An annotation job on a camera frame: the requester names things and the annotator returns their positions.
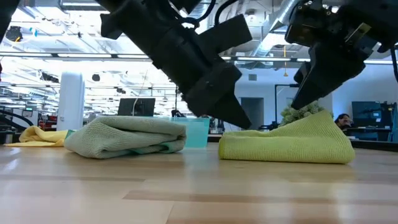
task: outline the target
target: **wooden tabletop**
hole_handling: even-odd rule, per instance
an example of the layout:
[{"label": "wooden tabletop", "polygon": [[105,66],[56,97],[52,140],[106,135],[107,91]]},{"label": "wooden tabletop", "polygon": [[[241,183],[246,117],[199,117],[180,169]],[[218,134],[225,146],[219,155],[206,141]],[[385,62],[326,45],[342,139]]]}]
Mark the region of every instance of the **wooden tabletop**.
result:
[{"label": "wooden tabletop", "polygon": [[86,159],[0,148],[0,223],[398,223],[398,154],[349,166],[220,161],[217,144]]}]

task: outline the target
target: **light blue container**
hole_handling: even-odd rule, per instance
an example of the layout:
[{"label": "light blue container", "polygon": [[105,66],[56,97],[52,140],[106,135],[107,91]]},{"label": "light blue container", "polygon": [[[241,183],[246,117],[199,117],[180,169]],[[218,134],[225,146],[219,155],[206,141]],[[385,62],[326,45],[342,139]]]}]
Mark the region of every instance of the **light blue container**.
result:
[{"label": "light blue container", "polygon": [[187,141],[185,147],[206,147],[209,132],[209,118],[165,118],[171,122],[184,124],[187,127]]}]

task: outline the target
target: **yellow towel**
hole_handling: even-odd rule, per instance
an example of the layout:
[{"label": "yellow towel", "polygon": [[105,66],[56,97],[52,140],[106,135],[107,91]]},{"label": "yellow towel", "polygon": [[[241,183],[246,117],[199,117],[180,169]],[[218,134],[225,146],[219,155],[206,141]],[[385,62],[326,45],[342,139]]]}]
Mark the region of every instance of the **yellow towel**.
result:
[{"label": "yellow towel", "polygon": [[20,143],[6,144],[12,147],[63,147],[68,131],[43,131],[39,127],[27,128],[19,137]]},{"label": "yellow towel", "polygon": [[239,131],[220,139],[220,159],[347,164],[355,158],[349,139],[322,111],[264,133]]}]

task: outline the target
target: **towel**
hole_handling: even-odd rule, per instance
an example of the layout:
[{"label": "towel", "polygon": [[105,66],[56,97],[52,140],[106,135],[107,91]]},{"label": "towel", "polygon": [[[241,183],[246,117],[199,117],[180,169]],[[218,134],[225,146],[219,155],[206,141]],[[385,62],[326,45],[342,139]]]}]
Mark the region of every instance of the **towel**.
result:
[{"label": "towel", "polygon": [[5,144],[11,147],[62,147],[68,131],[43,131],[30,126],[19,136],[20,143]]},{"label": "towel", "polygon": [[328,111],[269,131],[225,133],[220,159],[347,164],[355,158],[349,139]]},{"label": "towel", "polygon": [[65,148],[81,156],[107,159],[126,154],[171,153],[183,149],[185,125],[157,118],[96,118],[71,134]]}]

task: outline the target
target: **lime green towel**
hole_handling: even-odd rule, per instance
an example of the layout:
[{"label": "lime green towel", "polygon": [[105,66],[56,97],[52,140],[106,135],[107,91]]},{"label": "lime green towel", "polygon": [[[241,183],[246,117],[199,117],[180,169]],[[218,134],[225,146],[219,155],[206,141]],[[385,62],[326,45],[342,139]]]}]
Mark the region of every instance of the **lime green towel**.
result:
[{"label": "lime green towel", "polygon": [[220,159],[347,164],[355,158],[349,139],[328,111],[269,132],[238,131],[220,139]]}]

